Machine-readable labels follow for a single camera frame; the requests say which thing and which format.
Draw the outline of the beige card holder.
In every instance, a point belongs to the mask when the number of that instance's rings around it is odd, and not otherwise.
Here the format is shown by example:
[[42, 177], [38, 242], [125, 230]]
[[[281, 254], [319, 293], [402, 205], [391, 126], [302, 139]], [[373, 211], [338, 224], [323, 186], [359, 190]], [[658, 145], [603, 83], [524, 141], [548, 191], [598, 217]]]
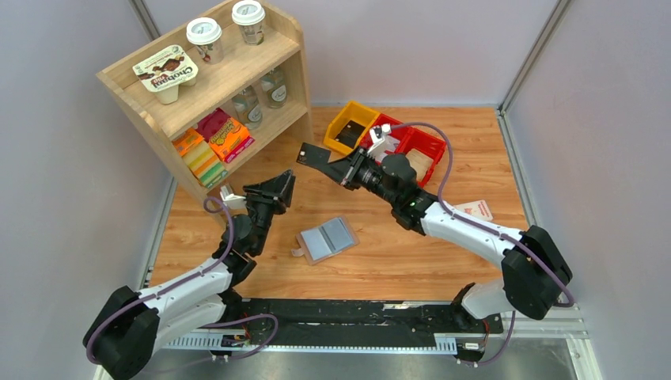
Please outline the beige card holder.
[[329, 219], [327, 222], [296, 235], [297, 249], [291, 249], [294, 257], [304, 257], [308, 264], [314, 265], [334, 257], [359, 244], [354, 228], [344, 216]]

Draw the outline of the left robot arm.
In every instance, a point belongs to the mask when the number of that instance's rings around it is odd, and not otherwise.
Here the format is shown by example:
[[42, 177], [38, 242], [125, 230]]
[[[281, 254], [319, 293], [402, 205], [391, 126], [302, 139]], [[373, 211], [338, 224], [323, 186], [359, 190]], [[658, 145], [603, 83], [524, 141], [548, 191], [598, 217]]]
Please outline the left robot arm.
[[223, 213], [226, 229], [218, 249], [207, 260], [174, 279], [134, 291], [116, 289], [85, 334], [88, 361], [114, 379], [141, 372], [165, 344], [194, 329], [232, 328], [242, 308], [234, 287], [246, 280], [263, 252], [272, 219], [291, 205], [296, 176], [290, 169], [243, 187], [243, 195], [222, 191], [208, 196], [203, 209]]

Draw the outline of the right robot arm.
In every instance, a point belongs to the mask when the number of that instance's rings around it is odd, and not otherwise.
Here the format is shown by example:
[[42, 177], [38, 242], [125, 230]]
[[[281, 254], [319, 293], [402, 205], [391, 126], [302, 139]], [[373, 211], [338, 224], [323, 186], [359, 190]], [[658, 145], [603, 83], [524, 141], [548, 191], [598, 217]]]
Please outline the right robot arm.
[[330, 150], [305, 143], [297, 161], [348, 190], [364, 188], [388, 202], [404, 229], [458, 245], [501, 270], [500, 280], [472, 283], [457, 294], [451, 319], [459, 330], [472, 331], [485, 317], [508, 311], [542, 320], [567, 291], [572, 272], [545, 229], [507, 228], [457, 210], [418, 185], [402, 154], [388, 155], [382, 163], [363, 148], [335, 161], [330, 155]]

